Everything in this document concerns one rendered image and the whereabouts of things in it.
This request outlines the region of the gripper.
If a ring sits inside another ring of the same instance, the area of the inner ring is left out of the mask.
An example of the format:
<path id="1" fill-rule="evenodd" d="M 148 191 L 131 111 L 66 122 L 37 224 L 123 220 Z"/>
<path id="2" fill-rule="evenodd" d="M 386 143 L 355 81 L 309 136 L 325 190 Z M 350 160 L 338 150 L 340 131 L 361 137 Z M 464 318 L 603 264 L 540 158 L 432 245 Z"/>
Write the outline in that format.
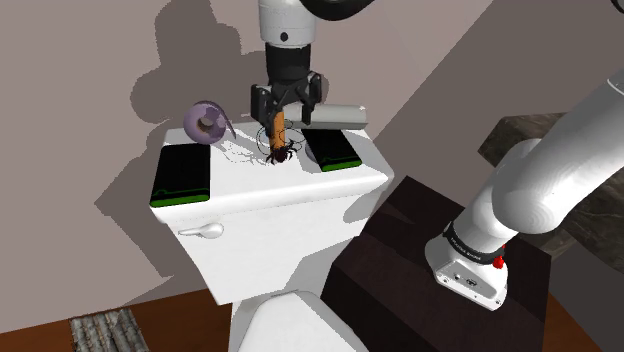
<path id="1" fill-rule="evenodd" d="M 299 97 L 301 121 L 310 125 L 315 106 L 322 101 L 322 76 L 310 70 L 311 45 L 283 48 L 266 43 L 265 59 L 269 86 L 251 86 L 251 117 L 272 129 L 284 96 L 287 100 Z"/>

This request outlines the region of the orange cylinder with dark tendrils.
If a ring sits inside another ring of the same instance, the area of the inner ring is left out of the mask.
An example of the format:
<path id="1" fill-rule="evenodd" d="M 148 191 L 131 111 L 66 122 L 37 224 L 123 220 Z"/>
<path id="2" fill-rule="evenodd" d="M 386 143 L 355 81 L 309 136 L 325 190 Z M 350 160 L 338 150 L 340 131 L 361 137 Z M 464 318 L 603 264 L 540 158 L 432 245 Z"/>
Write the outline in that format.
<path id="1" fill-rule="evenodd" d="M 272 127 L 271 131 L 264 127 L 258 130 L 255 142 L 265 162 L 275 165 L 291 160 L 304 147 L 305 138 L 283 112 L 275 115 Z"/>

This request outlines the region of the grey paper tube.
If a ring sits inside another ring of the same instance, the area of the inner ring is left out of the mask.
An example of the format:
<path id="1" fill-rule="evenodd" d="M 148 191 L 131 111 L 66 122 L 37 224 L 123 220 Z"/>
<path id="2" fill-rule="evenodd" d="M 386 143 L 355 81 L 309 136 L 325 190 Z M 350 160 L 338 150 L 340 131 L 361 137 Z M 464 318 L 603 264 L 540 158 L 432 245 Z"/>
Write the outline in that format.
<path id="1" fill-rule="evenodd" d="M 286 119 L 303 122 L 304 105 L 292 103 L 283 108 Z M 310 113 L 310 123 L 366 124 L 366 108 L 358 105 L 316 104 Z"/>

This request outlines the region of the black phone with green band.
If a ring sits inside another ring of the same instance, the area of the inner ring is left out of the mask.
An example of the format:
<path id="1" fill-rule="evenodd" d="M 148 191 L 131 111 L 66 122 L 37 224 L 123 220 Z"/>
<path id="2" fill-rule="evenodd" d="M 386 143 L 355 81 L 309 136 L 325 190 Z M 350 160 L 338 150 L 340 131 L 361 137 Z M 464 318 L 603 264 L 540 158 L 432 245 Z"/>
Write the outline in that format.
<path id="1" fill-rule="evenodd" d="M 191 143 L 163 146 L 149 205 L 159 208 L 209 200 L 210 157 L 210 145 Z"/>
<path id="2" fill-rule="evenodd" d="M 304 129 L 308 154 L 322 172 L 358 167 L 362 160 L 341 130 Z"/>

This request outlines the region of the purple paper roll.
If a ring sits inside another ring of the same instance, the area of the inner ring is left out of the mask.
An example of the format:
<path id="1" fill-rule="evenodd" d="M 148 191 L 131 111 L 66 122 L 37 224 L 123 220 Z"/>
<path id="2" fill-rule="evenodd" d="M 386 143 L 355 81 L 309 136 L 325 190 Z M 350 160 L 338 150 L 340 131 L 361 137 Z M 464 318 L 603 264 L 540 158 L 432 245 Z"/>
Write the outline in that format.
<path id="1" fill-rule="evenodd" d="M 227 129 L 236 136 L 225 111 L 212 101 L 195 103 L 184 115 L 183 128 L 190 139 L 203 145 L 218 142 L 224 137 Z"/>

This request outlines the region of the white toilet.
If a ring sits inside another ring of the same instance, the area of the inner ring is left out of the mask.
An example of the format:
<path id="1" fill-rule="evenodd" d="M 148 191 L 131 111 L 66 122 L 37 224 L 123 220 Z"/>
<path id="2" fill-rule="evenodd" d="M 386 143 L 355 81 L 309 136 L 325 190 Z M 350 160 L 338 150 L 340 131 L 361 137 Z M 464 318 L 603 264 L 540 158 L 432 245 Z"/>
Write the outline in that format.
<path id="1" fill-rule="evenodd" d="M 320 296 L 393 179 L 362 130 L 357 167 L 324 172 L 304 150 L 270 164 L 255 123 L 212 146 L 210 197 L 157 207 L 213 299 L 232 309 L 228 352 L 368 352 Z"/>

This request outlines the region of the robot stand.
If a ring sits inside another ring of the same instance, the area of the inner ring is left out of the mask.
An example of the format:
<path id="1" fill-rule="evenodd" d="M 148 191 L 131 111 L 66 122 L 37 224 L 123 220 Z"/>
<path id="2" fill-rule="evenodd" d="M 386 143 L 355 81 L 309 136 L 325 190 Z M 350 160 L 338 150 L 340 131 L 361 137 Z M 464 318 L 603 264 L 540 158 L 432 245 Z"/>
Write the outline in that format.
<path id="1" fill-rule="evenodd" d="M 369 352 L 542 352 L 551 258 L 515 237 L 489 311 L 439 285 L 425 243 L 462 206 L 406 177 L 334 261 L 321 298 Z"/>

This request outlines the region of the grey striped mat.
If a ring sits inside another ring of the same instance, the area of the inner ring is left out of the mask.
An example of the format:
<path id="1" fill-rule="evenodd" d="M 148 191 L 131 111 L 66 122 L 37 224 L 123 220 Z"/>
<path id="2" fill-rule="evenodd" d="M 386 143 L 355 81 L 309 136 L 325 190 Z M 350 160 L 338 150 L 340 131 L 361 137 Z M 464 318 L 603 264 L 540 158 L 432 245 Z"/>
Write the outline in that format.
<path id="1" fill-rule="evenodd" d="M 151 352 L 129 308 L 69 320 L 73 352 Z"/>

